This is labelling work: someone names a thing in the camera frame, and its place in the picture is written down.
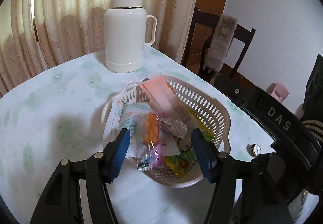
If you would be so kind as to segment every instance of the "plastic basket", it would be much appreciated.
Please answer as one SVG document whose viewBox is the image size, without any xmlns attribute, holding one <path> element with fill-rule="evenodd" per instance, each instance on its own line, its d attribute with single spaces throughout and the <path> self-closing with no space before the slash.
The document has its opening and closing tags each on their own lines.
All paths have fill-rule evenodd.
<svg viewBox="0 0 323 224">
<path fill-rule="evenodd" d="M 174 76 L 163 75 L 167 82 L 172 86 L 177 96 L 188 107 L 193 109 L 201 122 L 209 128 L 215 135 L 212 141 L 217 148 L 221 142 L 224 143 L 224 151 L 230 153 L 230 143 L 228 139 L 230 130 L 230 116 L 226 108 L 216 99 L 208 96 L 193 85 Z M 149 99 L 138 86 L 142 81 L 130 81 L 126 83 L 121 92 L 114 96 L 104 107 L 101 114 L 101 122 L 105 122 L 107 113 L 109 117 L 107 126 L 111 125 L 116 113 L 116 101 L 125 100 L 130 103 L 147 102 Z M 137 166 L 137 161 L 133 157 L 126 157 L 132 164 Z M 188 172 L 183 177 L 178 177 L 171 170 L 153 169 L 143 171 L 154 181 L 174 188 L 183 188 L 194 185 L 203 179 L 200 166 L 197 162 L 193 163 Z"/>
</svg>

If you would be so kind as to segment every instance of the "beige curtain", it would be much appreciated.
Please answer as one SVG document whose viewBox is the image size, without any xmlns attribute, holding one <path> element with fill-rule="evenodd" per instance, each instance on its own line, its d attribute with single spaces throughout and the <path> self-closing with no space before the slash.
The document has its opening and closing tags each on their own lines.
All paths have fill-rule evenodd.
<svg viewBox="0 0 323 224">
<path fill-rule="evenodd" d="M 5 0 L 0 7 L 5 23 L 0 30 L 2 95 L 47 68 L 104 49 L 103 15 L 109 0 L 34 0 L 38 44 L 30 2 Z M 153 46 L 178 62 L 194 5 L 195 0 L 143 0 L 146 11 L 158 19 Z"/>
<path fill-rule="evenodd" d="M 0 93 L 42 72 L 31 18 L 31 0 L 4 0 L 0 6 Z"/>
</svg>

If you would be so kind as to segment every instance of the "table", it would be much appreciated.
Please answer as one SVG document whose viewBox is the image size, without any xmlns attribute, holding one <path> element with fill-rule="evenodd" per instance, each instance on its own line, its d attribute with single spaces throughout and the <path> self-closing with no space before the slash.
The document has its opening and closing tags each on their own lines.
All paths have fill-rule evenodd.
<svg viewBox="0 0 323 224">
<path fill-rule="evenodd" d="M 247 145 L 272 152 L 272 138 L 210 84 L 152 47 L 144 66 L 128 74 L 105 68 L 105 54 L 89 54 L 51 68 L 0 99 L 0 194 L 21 224 L 29 223 L 36 203 L 59 161 L 89 158 L 102 150 L 106 102 L 129 80 L 166 73 L 188 81 L 218 99 L 231 119 L 231 155 L 250 161 Z M 86 223 L 89 210 L 81 182 Z M 162 186 L 127 161 L 108 185 L 120 223 L 203 223 L 214 185 L 205 179 L 183 189 Z M 236 198 L 241 192 L 237 182 Z"/>
</svg>

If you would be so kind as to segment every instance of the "pink object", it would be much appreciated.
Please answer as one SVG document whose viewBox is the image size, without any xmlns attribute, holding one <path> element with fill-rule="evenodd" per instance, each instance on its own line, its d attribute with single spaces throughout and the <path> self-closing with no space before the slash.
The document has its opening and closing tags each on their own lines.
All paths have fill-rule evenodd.
<svg viewBox="0 0 323 224">
<path fill-rule="evenodd" d="M 282 103 L 288 97 L 289 91 L 284 85 L 277 83 L 270 95 L 278 102 Z"/>
</svg>

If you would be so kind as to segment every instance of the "white thermos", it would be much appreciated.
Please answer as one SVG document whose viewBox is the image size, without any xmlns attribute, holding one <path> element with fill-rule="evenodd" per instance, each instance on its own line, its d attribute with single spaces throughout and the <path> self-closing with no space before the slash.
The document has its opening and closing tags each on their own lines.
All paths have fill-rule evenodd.
<svg viewBox="0 0 323 224">
<path fill-rule="evenodd" d="M 151 41 L 145 43 L 147 18 L 154 19 Z M 143 47 L 155 42 L 157 19 L 147 15 L 142 0 L 111 0 L 104 14 L 106 66 L 117 73 L 143 66 Z"/>
</svg>

